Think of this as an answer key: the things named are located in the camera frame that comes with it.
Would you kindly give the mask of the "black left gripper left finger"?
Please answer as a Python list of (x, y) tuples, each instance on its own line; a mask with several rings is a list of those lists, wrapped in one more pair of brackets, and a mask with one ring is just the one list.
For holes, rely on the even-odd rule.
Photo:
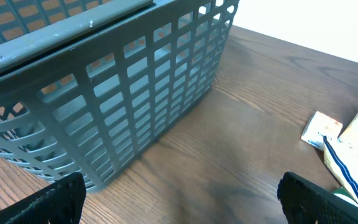
[(74, 172), (0, 211), (0, 224), (79, 224), (86, 198), (83, 176)]

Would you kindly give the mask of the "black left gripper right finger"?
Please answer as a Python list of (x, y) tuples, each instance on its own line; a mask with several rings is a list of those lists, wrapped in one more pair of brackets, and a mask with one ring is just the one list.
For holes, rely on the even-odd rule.
[(277, 198), (288, 223), (358, 223), (358, 207), (294, 172), (284, 173)]

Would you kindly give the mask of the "orange small box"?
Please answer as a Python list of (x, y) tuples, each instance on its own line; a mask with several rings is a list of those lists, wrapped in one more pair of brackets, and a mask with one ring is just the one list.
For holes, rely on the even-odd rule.
[(328, 139), (337, 139), (342, 127), (343, 124), (339, 121), (316, 111), (306, 124), (301, 134), (301, 140), (323, 151), (323, 137), (326, 136)]

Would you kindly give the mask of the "green small box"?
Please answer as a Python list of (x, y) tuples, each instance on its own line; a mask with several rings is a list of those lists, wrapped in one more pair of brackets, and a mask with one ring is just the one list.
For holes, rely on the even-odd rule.
[(353, 197), (350, 195), (350, 193), (344, 187), (340, 187), (340, 188), (332, 191), (332, 193), (335, 196), (345, 200), (346, 202), (348, 202), (358, 208), (358, 203), (353, 199)]

